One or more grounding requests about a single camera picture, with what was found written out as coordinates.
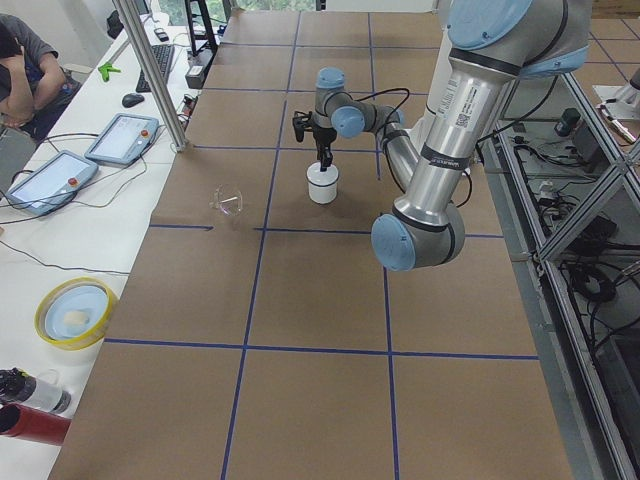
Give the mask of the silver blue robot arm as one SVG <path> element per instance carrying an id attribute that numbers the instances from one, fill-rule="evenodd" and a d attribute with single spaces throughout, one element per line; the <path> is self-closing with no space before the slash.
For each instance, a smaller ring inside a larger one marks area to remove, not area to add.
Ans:
<path id="1" fill-rule="evenodd" d="M 403 193 L 378 217 L 371 243 L 378 261 L 393 271 L 453 260 L 465 229 L 452 195 L 468 167 L 503 86 L 515 79 L 557 76 L 586 61 L 590 1 L 454 1 L 445 29 L 451 73 L 421 146 L 402 126 L 399 112 L 354 99 L 344 73 L 317 74 L 308 129 L 322 168 L 332 162 L 338 136 L 374 134 Z"/>

